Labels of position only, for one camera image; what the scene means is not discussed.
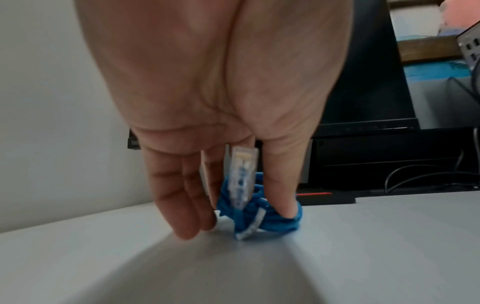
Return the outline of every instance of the white table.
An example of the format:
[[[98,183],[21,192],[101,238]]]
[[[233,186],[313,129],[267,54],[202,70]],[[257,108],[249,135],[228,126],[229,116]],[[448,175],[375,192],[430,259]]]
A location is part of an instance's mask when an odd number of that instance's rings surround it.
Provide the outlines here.
[[[244,242],[152,204],[0,234],[0,303],[479,303],[480,192],[357,201]]]

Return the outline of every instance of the white wall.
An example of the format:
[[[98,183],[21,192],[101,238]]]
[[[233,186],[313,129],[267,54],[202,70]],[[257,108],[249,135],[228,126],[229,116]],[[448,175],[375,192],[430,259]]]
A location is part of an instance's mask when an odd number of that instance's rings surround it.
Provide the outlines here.
[[[0,232],[148,202],[72,1],[0,2]]]

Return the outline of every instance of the power strip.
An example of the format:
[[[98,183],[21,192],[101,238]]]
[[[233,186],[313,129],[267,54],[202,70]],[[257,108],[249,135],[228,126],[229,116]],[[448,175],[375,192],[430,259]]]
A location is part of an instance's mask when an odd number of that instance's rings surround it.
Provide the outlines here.
[[[480,21],[456,38],[466,64],[473,70],[480,59]]]

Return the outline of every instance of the pink object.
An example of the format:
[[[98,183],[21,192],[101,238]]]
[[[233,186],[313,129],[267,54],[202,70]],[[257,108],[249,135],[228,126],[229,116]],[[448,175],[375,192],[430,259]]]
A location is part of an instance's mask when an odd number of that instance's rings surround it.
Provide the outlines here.
[[[445,0],[440,9],[448,28],[467,29],[480,21],[480,0]]]

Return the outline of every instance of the palm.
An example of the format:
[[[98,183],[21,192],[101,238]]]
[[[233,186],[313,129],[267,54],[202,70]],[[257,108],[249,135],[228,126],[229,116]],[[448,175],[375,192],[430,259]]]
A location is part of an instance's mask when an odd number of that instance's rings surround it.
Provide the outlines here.
[[[177,235],[215,224],[201,152],[215,203],[225,144],[254,136],[264,141],[267,199],[295,215],[308,139],[345,57],[348,0],[112,2],[77,0],[80,21]]]

